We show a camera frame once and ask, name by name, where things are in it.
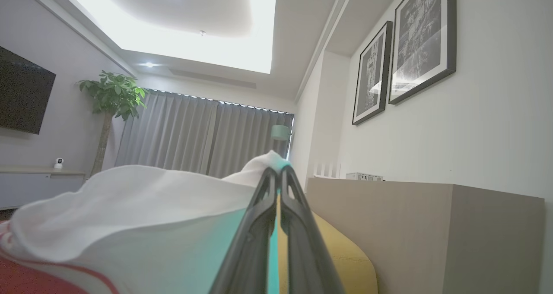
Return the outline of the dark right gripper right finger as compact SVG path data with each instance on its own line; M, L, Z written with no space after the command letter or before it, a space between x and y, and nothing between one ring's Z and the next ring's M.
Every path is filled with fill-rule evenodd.
M343 294L344 288L292 166L280 173L280 221L288 240L289 294Z

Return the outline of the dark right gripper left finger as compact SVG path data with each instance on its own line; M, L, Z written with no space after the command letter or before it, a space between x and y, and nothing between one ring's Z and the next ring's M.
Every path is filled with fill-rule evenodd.
M211 294L268 293L270 239L277 214L277 176L272 168L261 174L210 288Z

